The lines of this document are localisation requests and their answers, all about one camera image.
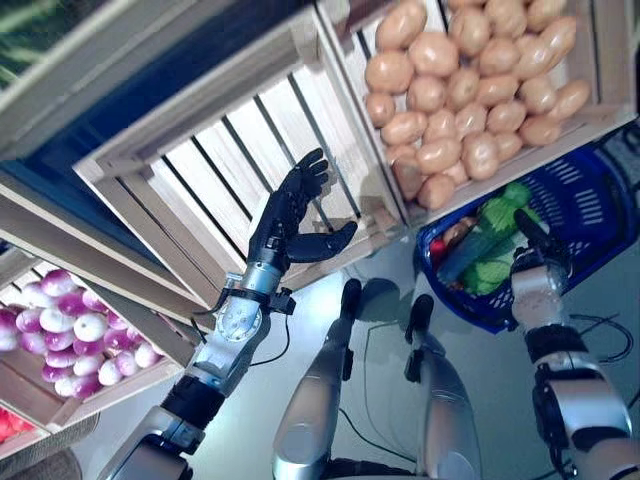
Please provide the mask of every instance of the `blue plastic basket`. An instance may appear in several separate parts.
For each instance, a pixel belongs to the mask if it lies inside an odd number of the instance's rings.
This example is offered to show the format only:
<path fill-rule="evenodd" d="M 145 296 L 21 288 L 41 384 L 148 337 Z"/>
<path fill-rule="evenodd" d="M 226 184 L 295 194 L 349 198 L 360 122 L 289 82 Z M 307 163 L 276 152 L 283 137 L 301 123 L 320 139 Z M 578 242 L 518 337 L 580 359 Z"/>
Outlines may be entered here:
<path fill-rule="evenodd" d="M 572 257 L 572 289 L 598 270 L 638 236 L 638 209 L 624 173 L 614 161 L 601 159 L 593 146 L 582 147 L 517 180 L 532 194 L 529 206 L 565 242 Z M 462 217 L 474 215 L 492 192 L 465 205 L 418 233 L 417 248 L 433 291 L 458 316 L 497 333 L 512 323 L 511 285 L 505 281 L 490 295 L 471 295 L 442 284 L 429 254 L 431 242 Z"/>

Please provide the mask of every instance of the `robotic hand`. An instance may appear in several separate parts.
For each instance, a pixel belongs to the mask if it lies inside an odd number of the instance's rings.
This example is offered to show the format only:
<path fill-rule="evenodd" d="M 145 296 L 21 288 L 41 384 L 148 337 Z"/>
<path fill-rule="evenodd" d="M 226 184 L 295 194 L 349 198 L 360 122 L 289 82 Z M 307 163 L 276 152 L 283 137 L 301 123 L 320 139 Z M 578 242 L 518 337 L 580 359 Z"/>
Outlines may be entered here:
<path fill-rule="evenodd" d="M 269 313 L 293 313 L 291 291 L 276 293 L 291 263 L 317 262 L 340 253 L 355 222 L 327 234 L 298 232 L 307 205 L 328 180 L 322 150 L 307 154 L 267 202 L 249 242 L 244 275 L 228 274 L 211 313 L 215 330 L 160 406 L 154 407 L 100 474 L 100 480 L 188 480 L 193 472 L 180 455 L 193 454 L 204 429 L 244 374 L 270 329 Z"/>

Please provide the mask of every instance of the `onion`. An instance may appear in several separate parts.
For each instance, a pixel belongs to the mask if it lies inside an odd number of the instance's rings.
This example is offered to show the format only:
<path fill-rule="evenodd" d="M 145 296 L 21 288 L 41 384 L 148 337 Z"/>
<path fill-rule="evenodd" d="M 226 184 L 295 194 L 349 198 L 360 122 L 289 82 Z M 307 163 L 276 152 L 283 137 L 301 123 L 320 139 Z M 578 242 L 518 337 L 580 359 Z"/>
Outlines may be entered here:
<path fill-rule="evenodd" d="M 22 298 L 27 305 L 49 308 L 56 303 L 55 299 L 42 291 L 40 282 L 27 283 L 22 287 Z"/>
<path fill-rule="evenodd" d="M 23 333 L 20 335 L 20 347 L 35 355 L 44 355 L 48 350 L 42 332 Z"/>
<path fill-rule="evenodd" d="M 73 397 L 84 400 L 99 391 L 102 385 L 98 381 L 98 375 L 94 373 L 84 377 L 73 377 L 72 388 Z"/>
<path fill-rule="evenodd" d="M 91 290 L 85 290 L 82 294 L 82 303 L 95 312 L 105 313 L 108 310 L 107 306 L 100 300 L 100 297 Z"/>
<path fill-rule="evenodd" d="M 95 342 L 83 342 L 82 340 L 74 340 L 73 351 L 78 355 L 97 355 L 104 351 L 104 342 L 102 339 Z"/>
<path fill-rule="evenodd" d="M 53 385 L 56 393 L 61 397 L 70 397 L 73 395 L 73 380 L 75 378 L 73 375 L 70 375 L 56 380 L 56 383 Z"/>
<path fill-rule="evenodd" d="M 120 352 L 115 358 L 115 361 L 116 367 L 118 367 L 120 373 L 125 377 L 130 377 L 140 371 L 140 367 L 138 367 L 138 364 L 136 363 L 135 355 L 128 350 Z"/>
<path fill-rule="evenodd" d="M 158 355 L 151 344 L 142 342 L 135 353 L 136 363 L 140 368 L 149 368 L 151 365 L 158 363 L 160 355 Z"/>
<path fill-rule="evenodd" d="M 127 337 L 129 337 L 133 343 L 142 343 L 145 341 L 144 337 L 140 335 L 140 332 L 133 327 L 127 328 Z"/>
<path fill-rule="evenodd" d="M 72 317 L 87 313 L 90 309 L 82 302 L 83 293 L 84 288 L 77 288 L 73 292 L 65 293 L 61 297 L 58 297 L 58 310 Z"/>
<path fill-rule="evenodd" d="M 0 352 L 10 352 L 18 348 L 17 335 L 5 335 L 0 337 Z"/>
<path fill-rule="evenodd" d="M 43 309 L 40 307 L 23 310 L 16 317 L 16 327 L 24 333 L 36 333 L 42 330 L 40 315 Z"/>
<path fill-rule="evenodd" d="M 69 377 L 73 373 L 71 367 L 56 368 L 50 365 L 42 367 L 42 379 L 45 382 L 55 383 L 58 380 Z"/>
<path fill-rule="evenodd" d="M 73 328 L 75 318 L 65 315 L 55 307 L 45 308 L 40 314 L 40 326 L 47 332 L 62 333 Z"/>
<path fill-rule="evenodd" d="M 50 367 L 65 368 L 70 367 L 78 360 L 78 355 L 73 351 L 73 348 L 69 347 L 60 352 L 48 351 L 44 357 L 44 361 Z"/>
<path fill-rule="evenodd" d="M 76 337 L 72 331 L 62 333 L 45 332 L 44 334 L 44 341 L 47 344 L 47 348 L 54 352 L 69 348 L 73 345 L 75 339 Z"/>
<path fill-rule="evenodd" d="M 109 323 L 109 327 L 113 328 L 114 330 L 126 330 L 127 328 L 129 328 L 127 322 L 122 320 L 116 313 L 112 312 L 111 310 L 107 312 L 107 322 Z"/>
<path fill-rule="evenodd" d="M 50 297 L 59 297 L 78 288 L 66 270 L 51 270 L 40 281 L 40 286 Z"/>
<path fill-rule="evenodd" d="M 78 358 L 73 366 L 73 373 L 79 377 L 97 373 L 103 363 L 104 357 L 102 355 L 85 355 Z"/>
<path fill-rule="evenodd" d="M 115 385 L 122 380 L 122 373 L 118 370 L 115 360 L 107 360 L 98 371 L 98 381 L 105 387 Z"/>
<path fill-rule="evenodd" d="M 134 343 L 124 330 L 108 330 L 104 334 L 104 345 L 106 348 L 122 351 L 133 347 Z"/>
<path fill-rule="evenodd" d="M 101 313 L 85 313 L 80 315 L 73 325 L 73 331 L 83 342 L 100 340 L 107 331 L 107 318 Z"/>

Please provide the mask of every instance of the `purple onion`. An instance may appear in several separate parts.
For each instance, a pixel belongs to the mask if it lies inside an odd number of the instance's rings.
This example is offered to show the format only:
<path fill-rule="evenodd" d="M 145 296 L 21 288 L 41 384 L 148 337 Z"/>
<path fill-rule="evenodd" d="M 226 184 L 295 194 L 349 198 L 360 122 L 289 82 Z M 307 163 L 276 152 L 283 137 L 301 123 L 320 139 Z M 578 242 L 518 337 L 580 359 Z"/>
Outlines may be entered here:
<path fill-rule="evenodd" d="M 87 308 L 90 308 L 94 312 L 106 313 L 108 310 L 107 306 L 102 303 L 100 297 L 98 297 L 91 290 L 85 290 L 82 294 L 82 303 L 84 303 Z"/>
<path fill-rule="evenodd" d="M 74 398 L 84 400 L 98 392 L 102 388 L 102 385 L 100 385 L 100 382 L 98 381 L 98 374 L 94 373 L 84 377 L 73 378 L 72 388 L 73 392 L 71 395 L 73 395 Z"/>
<path fill-rule="evenodd" d="M 0 309 L 0 336 L 6 337 L 16 333 L 18 333 L 16 314 L 7 308 Z"/>
<path fill-rule="evenodd" d="M 20 347 L 35 355 L 44 355 L 48 350 L 42 332 L 23 333 L 20 335 Z"/>
<path fill-rule="evenodd" d="M 104 341 L 102 339 L 95 342 L 73 341 L 73 351 L 78 355 L 97 355 L 104 352 Z"/>
<path fill-rule="evenodd" d="M 71 274 L 66 270 L 51 270 L 40 281 L 42 291 L 50 297 L 59 297 L 74 291 L 78 286 L 73 282 Z"/>
<path fill-rule="evenodd" d="M 109 324 L 109 327 L 114 330 L 126 330 L 129 328 L 127 322 L 122 320 L 117 313 L 114 313 L 111 310 L 107 312 L 107 323 Z"/>
<path fill-rule="evenodd" d="M 34 307 L 49 308 L 56 303 L 54 298 L 44 293 L 40 282 L 27 283 L 22 287 L 22 298 L 25 303 Z"/>
<path fill-rule="evenodd" d="M 42 330 L 40 315 L 43 309 L 40 307 L 23 310 L 16 317 L 16 327 L 24 333 L 36 333 Z"/>
<path fill-rule="evenodd" d="M 48 351 L 44 357 L 44 361 L 50 367 L 65 368 L 70 367 L 78 360 L 78 355 L 69 347 L 60 352 Z"/>
<path fill-rule="evenodd" d="M 134 343 L 124 330 L 107 330 L 104 334 L 104 346 L 120 352 L 130 349 Z"/>
<path fill-rule="evenodd" d="M 56 368 L 51 367 L 49 365 L 45 365 L 42 367 L 42 379 L 45 382 L 55 383 L 58 380 L 62 380 L 63 378 L 67 378 L 71 376 L 73 370 L 71 367 L 66 368 Z"/>
<path fill-rule="evenodd" d="M 140 371 L 140 367 L 138 367 L 138 364 L 136 363 L 135 355 L 128 350 L 120 352 L 116 356 L 115 361 L 116 367 L 118 367 L 120 373 L 122 373 L 125 377 L 130 377 L 131 375 L 135 375 Z"/>
<path fill-rule="evenodd" d="M 76 339 L 72 331 L 62 333 L 45 332 L 44 341 L 47 344 L 47 348 L 54 352 L 60 352 L 65 348 L 69 348 L 73 345 L 73 341 Z"/>
<path fill-rule="evenodd" d="M 72 317 L 87 313 L 90 309 L 82 302 L 83 294 L 84 288 L 76 288 L 73 292 L 65 293 L 61 297 L 58 297 L 58 310 Z"/>

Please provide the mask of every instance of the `floor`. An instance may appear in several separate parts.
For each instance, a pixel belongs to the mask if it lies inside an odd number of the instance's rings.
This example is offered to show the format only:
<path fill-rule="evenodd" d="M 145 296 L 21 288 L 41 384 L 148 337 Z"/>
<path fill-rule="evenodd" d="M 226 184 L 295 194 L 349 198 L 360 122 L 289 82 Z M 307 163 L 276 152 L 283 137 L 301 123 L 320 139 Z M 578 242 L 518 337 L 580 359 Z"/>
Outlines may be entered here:
<path fill-rule="evenodd" d="M 277 363 L 251 369 L 233 399 L 224 405 L 207 429 L 200 449 L 189 460 L 196 480 L 272 478 L 274 433 L 298 379 L 338 313 L 342 286 L 349 277 L 360 278 L 363 284 L 369 282 L 367 292 L 371 298 L 353 331 L 354 369 L 351 380 L 343 386 L 341 405 L 366 437 L 415 455 L 420 399 L 414 385 L 402 373 L 409 346 L 403 340 L 400 324 L 406 321 L 412 298 L 429 287 L 423 275 L 414 279 L 413 248 L 409 238 L 398 241 L 296 293 L 298 306 L 289 320 L 288 353 Z M 635 244 L 566 295 L 568 312 L 619 313 L 618 320 L 634 333 L 637 341 L 639 265 L 640 247 Z M 283 320 L 273 318 L 271 334 L 260 346 L 255 360 L 269 358 L 282 349 Z M 536 432 L 530 399 L 532 367 L 521 333 L 491 335 L 455 317 L 440 303 L 436 304 L 431 330 L 446 347 L 474 405 L 483 477 L 526 480 L 546 472 L 550 464 Z M 596 332 L 586 338 L 594 352 L 605 353 L 620 347 L 621 339 L 615 332 L 605 328 Z M 625 399 L 638 388 L 639 366 L 636 348 L 624 361 L 606 367 Z M 97 477 L 136 421 L 151 405 L 161 401 L 170 386 L 171 381 L 165 382 L 103 413 L 97 430 L 74 447 L 85 478 Z M 632 413 L 635 425 L 640 425 L 639 411 L 636 405 Z M 342 418 L 333 455 L 411 468 L 407 461 L 366 445 Z"/>

